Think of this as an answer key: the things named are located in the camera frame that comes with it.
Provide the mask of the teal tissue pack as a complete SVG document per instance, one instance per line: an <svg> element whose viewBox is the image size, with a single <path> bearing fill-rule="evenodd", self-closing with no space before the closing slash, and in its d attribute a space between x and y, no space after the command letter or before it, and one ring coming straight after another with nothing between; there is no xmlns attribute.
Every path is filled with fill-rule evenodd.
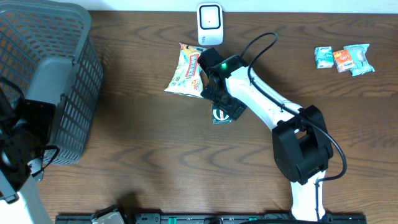
<svg viewBox="0 0 398 224"><path fill-rule="evenodd" d="M331 68L334 64L333 52L330 46L316 47L314 50L317 68Z"/></svg>

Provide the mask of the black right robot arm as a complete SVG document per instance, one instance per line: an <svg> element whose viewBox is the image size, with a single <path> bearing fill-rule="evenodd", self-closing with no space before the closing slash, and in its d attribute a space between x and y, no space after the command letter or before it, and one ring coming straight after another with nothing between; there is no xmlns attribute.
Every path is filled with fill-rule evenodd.
<svg viewBox="0 0 398 224"><path fill-rule="evenodd" d="M199 56L209 79L201 95L233 120L252 110L271 130L274 160L292 188L292 215L317 221L325 215L322 184L333 157L322 112L302 108L265 84L237 55L224 59L215 49Z"/></svg>

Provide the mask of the dark green ointment box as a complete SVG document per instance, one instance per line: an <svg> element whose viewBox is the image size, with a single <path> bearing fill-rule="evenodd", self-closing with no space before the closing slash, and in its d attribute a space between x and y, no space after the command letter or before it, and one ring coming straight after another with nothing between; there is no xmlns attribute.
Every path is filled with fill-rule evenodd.
<svg viewBox="0 0 398 224"><path fill-rule="evenodd" d="M232 122L232 118L216 105L211 106L211 115L213 124L226 124Z"/></svg>

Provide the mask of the teal wet wipe packet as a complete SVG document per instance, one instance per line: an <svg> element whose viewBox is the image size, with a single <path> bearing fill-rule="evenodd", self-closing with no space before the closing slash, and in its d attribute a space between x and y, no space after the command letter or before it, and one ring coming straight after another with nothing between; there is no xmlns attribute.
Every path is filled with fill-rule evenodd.
<svg viewBox="0 0 398 224"><path fill-rule="evenodd" d="M368 47L369 44L355 44L343 47L345 50L349 51L351 58L355 63L355 66L350 69L352 76L363 75L368 72L375 72L375 69L369 64L366 58Z"/></svg>

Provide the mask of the yellow white snack bag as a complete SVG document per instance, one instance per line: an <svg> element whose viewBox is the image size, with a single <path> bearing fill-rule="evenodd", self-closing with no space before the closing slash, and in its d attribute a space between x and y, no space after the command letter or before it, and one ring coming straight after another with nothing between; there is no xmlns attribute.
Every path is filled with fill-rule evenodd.
<svg viewBox="0 0 398 224"><path fill-rule="evenodd" d="M198 64L198 58L205 50L203 47L180 43L178 65L165 92L202 98L202 69Z"/></svg>

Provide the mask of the orange tissue pack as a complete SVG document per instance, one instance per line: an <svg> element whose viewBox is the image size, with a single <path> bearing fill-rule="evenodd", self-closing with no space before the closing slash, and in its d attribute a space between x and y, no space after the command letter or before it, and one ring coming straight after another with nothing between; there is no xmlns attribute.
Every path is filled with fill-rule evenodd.
<svg viewBox="0 0 398 224"><path fill-rule="evenodd" d="M333 58L339 73L350 70L356 66L349 50L347 49L333 52Z"/></svg>

